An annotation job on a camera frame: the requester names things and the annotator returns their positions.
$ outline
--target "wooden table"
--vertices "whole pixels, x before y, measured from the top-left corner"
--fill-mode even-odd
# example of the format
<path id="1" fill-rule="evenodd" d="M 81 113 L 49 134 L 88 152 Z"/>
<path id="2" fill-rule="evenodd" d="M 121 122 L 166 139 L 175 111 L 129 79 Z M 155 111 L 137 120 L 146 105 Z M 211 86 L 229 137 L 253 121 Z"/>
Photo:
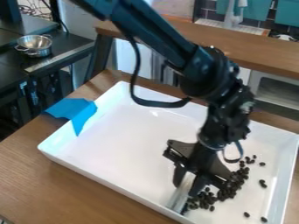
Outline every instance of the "wooden table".
<path id="1" fill-rule="evenodd" d="M 191 42 L 216 46 L 242 67 L 299 79 L 298 43 L 167 18 Z M 100 35 L 124 39 L 111 22 L 96 21 L 94 26 Z"/>
<path id="2" fill-rule="evenodd" d="M 70 94 L 95 100 L 129 76 L 104 71 Z M 175 87 L 140 79 L 139 85 L 183 96 Z M 252 118 L 299 133 L 299 122 L 254 112 Z M 40 115 L 0 143 L 0 214 L 20 224 L 176 223 L 93 180 L 55 164 L 37 146 L 65 121 Z M 296 167 L 285 224 L 299 219 L 299 167 Z"/>

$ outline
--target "robotic arm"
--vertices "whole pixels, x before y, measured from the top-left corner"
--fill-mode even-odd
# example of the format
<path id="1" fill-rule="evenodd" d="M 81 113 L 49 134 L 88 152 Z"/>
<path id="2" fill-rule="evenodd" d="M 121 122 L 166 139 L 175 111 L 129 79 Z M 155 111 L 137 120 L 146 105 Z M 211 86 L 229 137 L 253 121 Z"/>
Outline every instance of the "robotic arm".
<path id="1" fill-rule="evenodd" d="M 192 172 L 196 178 L 189 191 L 195 197 L 205 186 L 221 187 L 230 172 L 220 162 L 217 151 L 235 143 L 242 156 L 239 140 L 249 133 L 248 116 L 254 96 L 236 76 L 239 68 L 214 47 L 201 47 L 187 41 L 143 0 L 73 0 L 100 20 L 112 21 L 133 46 L 136 70 L 132 76 L 130 93 L 143 106 L 175 108 L 184 106 L 191 98 L 205 100 L 208 116 L 196 143 L 168 141 L 164 156 L 176 166 L 173 183 L 179 187 L 184 175 Z M 182 101 L 145 101 L 134 94 L 140 66 L 140 53 L 135 39 L 142 41 L 168 60 L 168 65 L 180 75 L 180 87 L 188 96 Z"/>

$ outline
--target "white tray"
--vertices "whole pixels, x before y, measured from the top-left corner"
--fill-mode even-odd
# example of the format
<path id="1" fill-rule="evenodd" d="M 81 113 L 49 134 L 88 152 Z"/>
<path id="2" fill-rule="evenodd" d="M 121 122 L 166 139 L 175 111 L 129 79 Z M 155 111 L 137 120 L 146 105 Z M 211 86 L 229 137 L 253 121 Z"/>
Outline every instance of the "white tray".
<path id="1" fill-rule="evenodd" d="M 175 101 L 177 98 L 136 87 L 143 98 Z M 206 107 L 189 103 L 183 108 L 146 108 L 133 103 L 129 84 L 118 82 L 95 101 L 98 111 L 75 136 L 71 122 L 49 136 L 38 148 L 51 160 L 87 176 L 181 223 L 280 224 L 286 209 L 296 161 L 298 135 L 251 122 L 252 133 L 242 142 L 245 154 L 257 155 L 250 179 L 235 199 L 217 202 L 213 213 L 190 211 L 186 216 L 166 208 L 175 191 L 173 163 L 163 157 L 168 139 L 193 143 L 203 125 Z M 232 156 L 235 150 L 228 150 Z M 237 170 L 237 164 L 227 165 Z M 268 189 L 259 186 L 265 179 Z M 245 219 L 244 212 L 251 214 Z"/>

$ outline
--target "blue cloth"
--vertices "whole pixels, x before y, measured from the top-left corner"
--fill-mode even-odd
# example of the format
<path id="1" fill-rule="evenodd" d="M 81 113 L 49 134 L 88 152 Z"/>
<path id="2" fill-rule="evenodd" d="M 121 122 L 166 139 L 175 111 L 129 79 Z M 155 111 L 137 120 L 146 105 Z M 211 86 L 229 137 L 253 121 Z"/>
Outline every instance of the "blue cloth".
<path id="1" fill-rule="evenodd" d="M 282 25 L 299 26 L 299 0 L 280 0 L 275 22 Z"/>
<path id="2" fill-rule="evenodd" d="M 78 136 L 85 122 L 94 115 L 97 107 L 93 101 L 85 99 L 64 98 L 45 112 L 56 117 L 65 117 L 72 121 L 75 134 Z"/>
<path id="3" fill-rule="evenodd" d="M 239 0 L 235 0 L 234 12 L 236 16 L 240 14 L 238 2 Z M 244 18 L 266 21 L 271 2 L 272 0 L 248 0 L 248 7 L 244 8 Z M 228 3 L 229 0 L 218 0 L 217 13 L 226 14 Z"/>

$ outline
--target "metal bowl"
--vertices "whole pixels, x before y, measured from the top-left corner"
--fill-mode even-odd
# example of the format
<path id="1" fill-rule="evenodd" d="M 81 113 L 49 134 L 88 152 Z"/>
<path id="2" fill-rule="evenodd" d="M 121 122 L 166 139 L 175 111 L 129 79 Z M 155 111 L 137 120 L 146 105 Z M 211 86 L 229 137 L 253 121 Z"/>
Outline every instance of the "metal bowl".
<path id="1" fill-rule="evenodd" d="M 49 48 L 52 45 L 52 41 L 46 36 L 27 35 L 19 38 L 17 44 L 30 50 L 42 50 Z"/>
<path id="2" fill-rule="evenodd" d="M 15 49 L 31 58 L 46 57 L 52 53 L 51 38 L 49 34 L 23 36 L 17 40 Z"/>

